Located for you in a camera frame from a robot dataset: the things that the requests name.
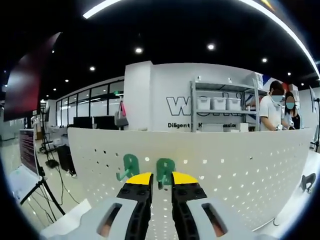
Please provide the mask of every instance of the white partition wall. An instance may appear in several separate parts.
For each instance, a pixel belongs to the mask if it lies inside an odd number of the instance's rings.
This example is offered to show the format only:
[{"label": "white partition wall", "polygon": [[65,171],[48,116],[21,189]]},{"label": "white partition wall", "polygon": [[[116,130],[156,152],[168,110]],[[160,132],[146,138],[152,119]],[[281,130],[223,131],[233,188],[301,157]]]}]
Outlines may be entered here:
[{"label": "white partition wall", "polygon": [[[169,158],[178,172],[199,180],[209,198],[218,198],[254,230],[276,217],[302,175],[311,129],[266,132],[188,133],[69,128],[78,178],[91,206],[114,197],[125,183],[123,157],[138,158],[140,173],[153,172]],[[173,239],[171,188],[154,181],[151,224],[146,239],[166,230]]]}]

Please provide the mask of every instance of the face mask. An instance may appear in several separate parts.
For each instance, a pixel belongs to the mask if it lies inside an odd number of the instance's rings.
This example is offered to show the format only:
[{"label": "face mask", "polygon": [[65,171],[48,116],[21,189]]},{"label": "face mask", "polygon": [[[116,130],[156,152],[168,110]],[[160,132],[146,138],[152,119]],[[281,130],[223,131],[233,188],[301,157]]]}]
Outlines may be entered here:
[{"label": "face mask", "polygon": [[286,107],[287,107],[288,109],[293,109],[294,106],[295,106],[295,103],[294,103],[294,102],[286,102],[285,105],[286,105]]},{"label": "face mask", "polygon": [[279,103],[282,100],[282,96],[281,95],[272,95],[271,98],[276,103]]}]

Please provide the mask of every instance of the computer monitor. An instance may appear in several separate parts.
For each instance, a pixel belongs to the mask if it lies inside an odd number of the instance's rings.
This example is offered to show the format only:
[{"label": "computer monitor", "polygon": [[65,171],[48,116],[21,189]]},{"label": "computer monitor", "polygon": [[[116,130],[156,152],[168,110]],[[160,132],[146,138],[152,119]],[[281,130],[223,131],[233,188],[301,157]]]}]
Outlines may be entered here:
[{"label": "computer monitor", "polygon": [[97,129],[119,130],[115,125],[115,116],[95,116],[93,120]]},{"label": "computer monitor", "polygon": [[75,116],[73,118],[73,127],[79,129],[92,129],[92,117]]},{"label": "computer monitor", "polygon": [[22,129],[19,133],[19,148],[21,163],[39,175],[37,156],[35,151],[35,130]]}]

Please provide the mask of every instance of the led light strip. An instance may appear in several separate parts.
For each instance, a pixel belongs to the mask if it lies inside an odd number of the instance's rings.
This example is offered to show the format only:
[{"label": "led light strip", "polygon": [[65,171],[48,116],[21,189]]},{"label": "led light strip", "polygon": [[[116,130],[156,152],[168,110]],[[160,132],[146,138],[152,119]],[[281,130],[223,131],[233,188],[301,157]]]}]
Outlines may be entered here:
[{"label": "led light strip", "polygon": [[315,73],[318,75],[318,77],[320,79],[319,70],[318,70],[317,65],[316,65],[314,59],[312,58],[311,54],[309,53],[309,51],[307,50],[305,45],[302,43],[302,41],[297,37],[297,35],[283,21],[281,21],[271,11],[269,11],[268,9],[266,9],[265,7],[263,7],[259,3],[256,3],[253,0],[238,0],[238,1],[243,2],[244,4],[247,4],[247,5],[255,8],[256,10],[260,11],[261,13],[263,13],[264,15],[269,17],[271,20],[273,20],[276,24],[278,24],[283,30],[285,30],[293,38],[293,40],[295,40],[295,42],[299,45],[299,47],[302,49],[302,51],[304,52],[306,57],[309,59],[312,67],[314,68]]},{"label": "led light strip", "polygon": [[[93,15],[95,15],[96,13],[100,12],[101,10],[103,10],[103,9],[105,9],[105,8],[111,6],[112,4],[115,4],[119,1],[121,1],[121,0],[105,0],[102,3],[98,4],[97,6],[94,6],[92,9],[87,11],[85,14],[83,14],[83,17],[88,19],[88,18],[92,17]],[[285,30],[293,38],[293,40],[295,40],[295,42],[299,45],[299,47],[302,49],[302,51],[304,52],[306,57],[309,59],[312,67],[314,68],[315,73],[317,74],[317,76],[320,79],[319,70],[318,70],[317,65],[316,65],[314,59],[312,58],[311,54],[309,53],[309,51],[307,50],[305,45],[302,43],[302,41],[297,37],[297,35],[283,21],[281,21],[271,11],[269,11],[268,9],[266,9],[265,7],[263,7],[262,5],[260,5],[259,3],[255,2],[253,0],[238,0],[238,1],[243,2],[244,4],[247,4],[247,5],[255,8],[256,10],[260,11],[261,13],[263,13],[264,15],[269,17],[271,20],[273,20],[275,23],[277,23],[283,30]]]},{"label": "led light strip", "polygon": [[112,4],[120,2],[120,1],[121,0],[105,0],[105,1],[101,2],[100,4],[98,4],[97,6],[94,6],[93,8],[91,8],[85,14],[83,14],[83,17],[85,19],[88,19],[88,18],[92,17],[93,15],[95,15],[96,13],[100,12],[101,10],[111,6]]}]

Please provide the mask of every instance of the person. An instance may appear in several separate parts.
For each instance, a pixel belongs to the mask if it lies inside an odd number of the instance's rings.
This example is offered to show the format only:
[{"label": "person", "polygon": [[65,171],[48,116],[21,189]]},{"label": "person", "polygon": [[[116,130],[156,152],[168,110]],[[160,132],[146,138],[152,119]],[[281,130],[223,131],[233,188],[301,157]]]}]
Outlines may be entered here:
[{"label": "person", "polygon": [[304,128],[301,114],[297,109],[295,97],[291,91],[285,94],[284,120],[289,126],[294,127],[294,129]]},{"label": "person", "polygon": [[289,125],[284,121],[280,104],[284,94],[285,90],[279,81],[275,80],[270,84],[269,93],[260,102],[261,131],[276,131],[281,129],[281,125],[289,128]]}]

